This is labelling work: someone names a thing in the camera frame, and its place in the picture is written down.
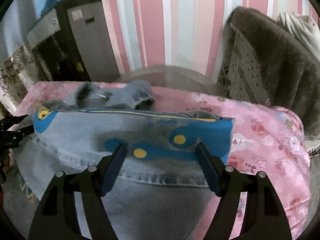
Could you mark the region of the blue denim jacket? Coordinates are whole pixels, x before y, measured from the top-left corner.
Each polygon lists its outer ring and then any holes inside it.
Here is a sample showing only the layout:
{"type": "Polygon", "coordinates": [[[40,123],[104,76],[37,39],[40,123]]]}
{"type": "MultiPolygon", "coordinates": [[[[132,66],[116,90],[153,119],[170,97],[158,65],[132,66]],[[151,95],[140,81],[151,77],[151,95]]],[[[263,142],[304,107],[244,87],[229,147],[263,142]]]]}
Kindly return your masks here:
{"type": "Polygon", "coordinates": [[[91,82],[40,84],[45,113],[14,157],[39,198],[57,171],[78,173],[125,146],[116,182],[102,201],[120,239],[189,239],[212,197],[195,150],[204,143],[226,163],[234,120],[178,106],[187,93],[135,81],[106,87],[91,82]]]}

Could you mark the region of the floral blue curtain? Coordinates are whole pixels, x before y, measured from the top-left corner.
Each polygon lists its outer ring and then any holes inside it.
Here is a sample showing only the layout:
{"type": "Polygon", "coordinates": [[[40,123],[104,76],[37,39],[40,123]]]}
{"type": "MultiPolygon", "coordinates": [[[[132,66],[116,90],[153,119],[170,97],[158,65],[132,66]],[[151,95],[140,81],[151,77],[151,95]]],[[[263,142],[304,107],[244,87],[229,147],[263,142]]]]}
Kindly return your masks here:
{"type": "Polygon", "coordinates": [[[35,22],[33,0],[13,0],[1,20],[1,105],[11,114],[43,79],[27,41],[35,22]]]}

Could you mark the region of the pink floral bed sheet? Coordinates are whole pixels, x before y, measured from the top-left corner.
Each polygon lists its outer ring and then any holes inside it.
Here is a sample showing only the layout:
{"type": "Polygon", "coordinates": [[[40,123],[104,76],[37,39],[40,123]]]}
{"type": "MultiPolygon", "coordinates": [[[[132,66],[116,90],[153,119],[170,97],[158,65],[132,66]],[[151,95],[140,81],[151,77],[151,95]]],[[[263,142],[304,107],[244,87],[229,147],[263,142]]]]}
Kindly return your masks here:
{"type": "MultiPolygon", "coordinates": [[[[234,118],[227,163],[246,174],[266,172],[284,207],[292,238],[302,233],[310,202],[310,158],[302,123],[292,111],[152,87],[138,80],[128,84],[39,82],[23,99],[19,113],[88,107],[234,118]]],[[[58,170],[75,173],[98,163],[106,153],[103,137],[107,132],[136,138],[143,131],[134,128],[131,117],[112,121],[97,115],[61,114],[48,131],[25,139],[14,155],[32,193],[41,198],[58,170]]],[[[155,164],[125,161],[114,189],[103,199],[120,239],[203,239],[218,202],[197,163],[174,159],[155,164]]]]}

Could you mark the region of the silver black water dispenser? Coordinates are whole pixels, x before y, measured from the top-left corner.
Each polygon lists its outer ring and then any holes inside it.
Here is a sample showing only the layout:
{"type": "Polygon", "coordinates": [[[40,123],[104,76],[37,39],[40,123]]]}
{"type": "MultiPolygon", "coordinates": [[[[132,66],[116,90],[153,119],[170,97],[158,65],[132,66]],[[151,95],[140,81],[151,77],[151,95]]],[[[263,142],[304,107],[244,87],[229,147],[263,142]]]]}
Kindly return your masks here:
{"type": "Polygon", "coordinates": [[[29,30],[29,47],[49,81],[113,82],[120,77],[102,0],[67,0],[29,30]]]}

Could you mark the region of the brown blanket covered furniture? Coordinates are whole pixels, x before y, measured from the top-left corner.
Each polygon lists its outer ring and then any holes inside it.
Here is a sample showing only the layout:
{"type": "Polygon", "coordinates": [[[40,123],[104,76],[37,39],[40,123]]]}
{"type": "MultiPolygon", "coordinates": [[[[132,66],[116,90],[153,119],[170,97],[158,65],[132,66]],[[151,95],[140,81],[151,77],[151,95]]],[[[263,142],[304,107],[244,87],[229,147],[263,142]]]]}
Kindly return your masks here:
{"type": "Polygon", "coordinates": [[[274,20],[237,7],[227,19],[217,84],[224,97],[295,112],[309,140],[319,137],[319,62],[274,20]]]}

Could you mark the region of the white folded garment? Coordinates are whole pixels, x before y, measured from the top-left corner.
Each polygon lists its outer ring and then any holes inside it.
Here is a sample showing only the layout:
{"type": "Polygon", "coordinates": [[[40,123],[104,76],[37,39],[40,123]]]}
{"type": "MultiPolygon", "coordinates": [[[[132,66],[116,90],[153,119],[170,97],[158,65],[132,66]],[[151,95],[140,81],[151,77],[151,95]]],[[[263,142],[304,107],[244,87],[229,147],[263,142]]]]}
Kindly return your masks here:
{"type": "Polygon", "coordinates": [[[319,27],[308,15],[281,12],[277,22],[295,37],[319,61],[319,27]]]}

